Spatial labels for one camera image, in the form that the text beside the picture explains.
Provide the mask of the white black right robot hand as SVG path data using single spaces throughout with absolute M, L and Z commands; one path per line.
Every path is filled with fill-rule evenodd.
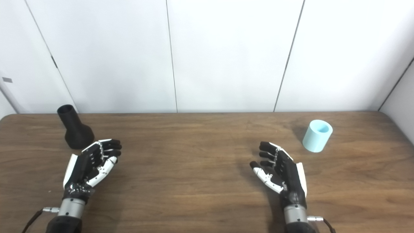
M 259 156 L 265 161 L 250 162 L 254 174 L 279 195 L 280 205 L 298 205 L 307 208 L 307 184 L 303 164 L 296 163 L 282 147 L 262 141 Z

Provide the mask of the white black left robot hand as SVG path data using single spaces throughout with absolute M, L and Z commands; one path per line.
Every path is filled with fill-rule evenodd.
M 103 181 L 118 163 L 122 145 L 117 139 L 98 140 L 72 154 L 63 180 L 63 199 L 80 199 L 88 202 L 95 187 Z

